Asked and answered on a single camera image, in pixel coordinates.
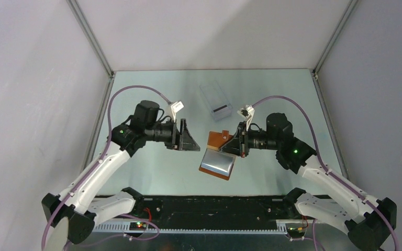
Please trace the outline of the brown leather card holder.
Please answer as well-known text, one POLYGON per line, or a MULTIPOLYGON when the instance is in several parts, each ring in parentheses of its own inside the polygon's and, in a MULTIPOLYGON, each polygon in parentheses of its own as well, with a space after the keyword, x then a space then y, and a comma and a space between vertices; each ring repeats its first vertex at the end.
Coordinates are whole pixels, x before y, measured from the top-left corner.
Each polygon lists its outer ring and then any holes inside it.
POLYGON ((223 180, 229 180, 236 157, 221 152, 220 148, 231 139, 232 135, 228 130, 222 130, 221 132, 210 131, 206 151, 198 170, 223 180))

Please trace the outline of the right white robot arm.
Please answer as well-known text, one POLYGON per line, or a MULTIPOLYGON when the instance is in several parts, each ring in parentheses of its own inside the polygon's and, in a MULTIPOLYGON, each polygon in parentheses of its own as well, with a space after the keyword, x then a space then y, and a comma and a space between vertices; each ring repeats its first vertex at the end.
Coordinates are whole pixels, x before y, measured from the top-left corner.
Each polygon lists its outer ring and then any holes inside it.
POLYGON ((379 250, 389 237, 399 250, 396 203, 369 195, 324 164, 316 149, 294 136, 285 114, 268 115, 265 130, 252 130, 246 122, 239 123, 236 133, 219 150, 246 157, 250 149, 274 150, 284 169, 318 185, 333 199, 323 201, 295 188, 284 198, 287 217, 309 216, 331 225, 360 250, 379 250))

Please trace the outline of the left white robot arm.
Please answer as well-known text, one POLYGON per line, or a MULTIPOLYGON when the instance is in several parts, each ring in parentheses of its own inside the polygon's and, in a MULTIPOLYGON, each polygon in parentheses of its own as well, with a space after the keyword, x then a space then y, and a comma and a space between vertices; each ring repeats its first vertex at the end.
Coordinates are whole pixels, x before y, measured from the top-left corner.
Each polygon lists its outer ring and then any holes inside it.
POLYGON ((62 243, 80 244, 94 227, 121 214, 138 218, 144 213, 143 196, 132 188, 124 188, 100 202, 93 199, 108 179, 148 141, 162 142, 169 150, 196 151, 199 145, 190 135, 185 119, 176 122, 183 109, 181 101, 169 104, 168 115, 158 119, 160 106, 143 100, 134 114, 120 125, 110 128, 102 153, 95 158, 67 188, 57 195, 48 193, 41 201, 48 226, 56 228, 66 218, 68 229, 62 243))

